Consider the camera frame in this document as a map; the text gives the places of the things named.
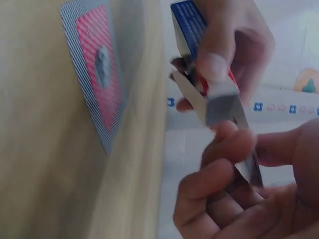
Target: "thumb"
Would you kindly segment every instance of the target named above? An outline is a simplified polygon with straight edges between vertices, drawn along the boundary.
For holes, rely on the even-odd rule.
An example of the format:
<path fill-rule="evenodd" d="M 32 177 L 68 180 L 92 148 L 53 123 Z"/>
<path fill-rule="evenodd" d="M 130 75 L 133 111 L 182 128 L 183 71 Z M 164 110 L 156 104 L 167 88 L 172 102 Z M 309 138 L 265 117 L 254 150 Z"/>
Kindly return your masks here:
<path fill-rule="evenodd" d="M 198 49 L 196 67 L 206 80 L 223 81 L 233 61 L 235 52 L 234 29 L 227 22 L 211 21 Z"/>
<path fill-rule="evenodd" d="M 256 152 L 259 163 L 266 167 L 291 165 L 299 134 L 300 128 L 258 135 Z"/>

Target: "blue pattern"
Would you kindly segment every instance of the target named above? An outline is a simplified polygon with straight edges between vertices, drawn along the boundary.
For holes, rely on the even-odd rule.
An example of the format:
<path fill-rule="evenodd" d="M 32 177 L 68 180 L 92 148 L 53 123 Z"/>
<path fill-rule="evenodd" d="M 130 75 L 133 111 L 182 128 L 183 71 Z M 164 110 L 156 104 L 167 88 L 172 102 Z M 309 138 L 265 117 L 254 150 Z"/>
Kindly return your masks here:
<path fill-rule="evenodd" d="M 255 103 L 255 105 L 254 105 L 254 111 L 258 111 L 258 112 L 261 112 L 261 111 L 263 111 L 263 106 L 264 106 L 264 104 L 263 103 Z"/>
<path fill-rule="evenodd" d="M 297 113 L 297 106 L 290 106 L 289 113 L 295 115 Z"/>

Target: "finger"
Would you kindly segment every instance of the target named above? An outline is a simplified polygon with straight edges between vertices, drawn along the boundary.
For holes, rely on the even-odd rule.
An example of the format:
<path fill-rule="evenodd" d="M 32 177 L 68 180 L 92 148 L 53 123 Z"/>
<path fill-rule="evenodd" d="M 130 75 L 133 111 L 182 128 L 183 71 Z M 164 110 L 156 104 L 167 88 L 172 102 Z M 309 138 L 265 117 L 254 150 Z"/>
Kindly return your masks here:
<path fill-rule="evenodd" d="M 187 71 L 187 64 L 183 58 L 175 58 L 170 63 L 181 73 Z"/>
<path fill-rule="evenodd" d="M 220 159 L 181 181 L 173 220 L 182 235 L 190 233 L 190 228 L 196 228 L 196 232 L 205 232 L 208 225 L 215 228 L 215 232 L 218 230 L 211 218 L 205 216 L 206 198 L 222 191 L 231 181 L 232 175 L 233 165 L 226 159 Z"/>
<path fill-rule="evenodd" d="M 245 42 L 246 44 L 246 47 L 239 46 L 237 48 L 236 55 L 240 55 L 240 58 L 245 56 L 246 59 L 251 59 L 250 62 L 245 62 L 244 70 L 238 72 L 240 78 L 237 78 L 240 96 L 244 104 L 247 104 L 253 96 L 275 49 L 275 40 L 267 23 L 259 13 L 258 8 L 252 7 L 255 8 L 255 14 L 250 16 L 249 21 L 246 20 L 242 23 L 244 27 L 241 27 L 240 32 L 236 34 L 236 42 Z"/>
<path fill-rule="evenodd" d="M 207 214 L 222 229 L 236 220 L 243 208 L 228 194 L 221 193 L 210 197 L 207 203 Z"/>
<path fill-rule="evenodd" d="M 244 179 L 238 169 L 235 169 L 234 180 L 232 184 L 227 187 L 227 192 L 243 209 L 250 208 L 264 200 Z"/>
<path fill-rule="evenodd" d="M 223 157 L 213 156 L 211 151 L 213 150 L 215 146 L 225 141 L 226 139 L 232 137 L 237 131 L 238 131 L 237 125 L 230 120 L 223 122 L 216 128 L 216 135 L 214 140 L 212 141 L 212 143 L 210 143 L 206 147 L 206 149 L 203 152 L 201 168 L 206 167 L 208 164 L 210 164 L 216 159 L 223 158 Z"/>
<path fill-rule="evenodd" d="M 183 98 L 177 103 L 176 109 L 177 109 L 178 112 L 183 113 L 183 112 L 186 112 L 186 111 L 191 111 L 194 108 L 193 108 L 193 106 L 190 104 L 190 102 L 187 99 Z"/>
<path fill-rule="evenodd" d="M 241 78 L 237 80 L 237 85 L 240 89 L 240 99 L 243 104 L 250 102 L 250 99 L 259 86 L 259 82 L 262 79 L 268 62 L 269 59 L 260 59 L 245 66 Z"/>
<path fill-rule="evenodd" d="M 231 19 L 220 19 L 221 15 L 210 20 L 196 60 L 199 73 L 211 82 L 226 79 L 235 52 L 235 26 Z"/>
<path fill-rule="evenodd" d="M 277 204 L 274 200 L 264 200 L 263 203 L 245 210 L 236 221 L 219 231 L 214 238 L 262 238 L 278 223 L 281 210 L 278 210 Z"/>
<path fill-rule="evenodd" d="M 205 149 L 202 156 L 202 167 L 218 158 L 227 158 L 234 164 L 241 162 L 251 155 L 255 143 L 256 137 L 252 131 L 238 130 L 234 123 L 226 122 L 219 127 L 215 140 Z M 244 209 L 263 200 L 258 193 L 252 190 L 237 169 L 233 183 L 227 188 L 227 192 Z"/>
<path fill-rule="evenodd" d="M 257 192 L 260 196 L 264 199 L 271 197 L 275 192 L 284 189 L 285 187 L 270 187 L 270 188 L 260 188 L 260 187 L 253 187 L 253 190 Z"/>
<path fill-rule="evenodd" d="M 250 129 L 238 130 L 221 143 L 210 144 L 203 153 L 202 165 L 219 158 L 227 158 L 233 164 L 242 162 L 252 153 L 255 144 L 256 136 Z"/>
<path fill-rule="evenodd" d="M 260 134 L 256 152 L 259 163 L 267 167 L 290 165 L 301 128 L 288 132 Z"/>
<path fill-rule="evenodd" d="M 217 134 L 212 142 L 214 145 L 233 136 L 238 131 L 238 126 L 234 122 L 228 120 L 218 126 L 216 130 Z"/>

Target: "card design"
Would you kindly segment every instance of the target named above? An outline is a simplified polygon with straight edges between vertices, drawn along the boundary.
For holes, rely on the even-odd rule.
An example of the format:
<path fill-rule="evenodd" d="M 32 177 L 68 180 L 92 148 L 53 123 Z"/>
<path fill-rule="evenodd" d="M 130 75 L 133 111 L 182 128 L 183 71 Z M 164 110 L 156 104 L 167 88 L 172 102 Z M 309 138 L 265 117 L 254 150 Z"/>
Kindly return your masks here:
<path fill-rule="evenodd" d="M 108 0 L 68 1 L 60 13 L 88 111 L 103 148 L 110 153 L 126 94 Z M 86 34 L 80 31 L 83 26 Z"/>
<path fill-rule="evenodd" d="M 76 19 L 76 29 L 92 90 L 104 125 L 110 130 L 122 96 L 104 6 Z"/>

